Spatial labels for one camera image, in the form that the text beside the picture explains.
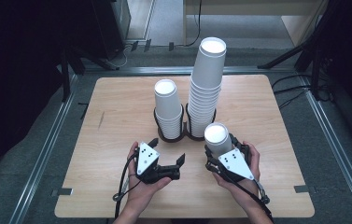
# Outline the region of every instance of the human hand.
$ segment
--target human hand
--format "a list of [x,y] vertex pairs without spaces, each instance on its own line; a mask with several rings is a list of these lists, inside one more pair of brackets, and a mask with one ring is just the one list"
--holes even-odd
[[[257,181],[260,180],[260,153],[250,143],[243,141],[244,145],[248,145],[250,149],[250,170]],[[227,189],[236,202],[246,211],[251,223],[272,223],[272,221],[265,215],[260,205],[255,202],[247,193],[237,188],[233,183],[225,181],[221,176],[213,173],[214,178],[218,184]],[[255,194],[258,197],[258,187],[254,181],[249,179],[243,179],[238,182],[240,186]]]
[[[128,159],[134,154],[138,143],[134,142],[130,148]],[[154,184],[140,183],[140,180],[135,176],[135,162],[131,161],[128,166],[129,171],[129,189],[133,188],[128,193],[127,202],[120,213],[120,216],[114,223],[135,223],[140,214],[147,208],[153,195],[160,189],[167,186],[172,179],[165,177]]]

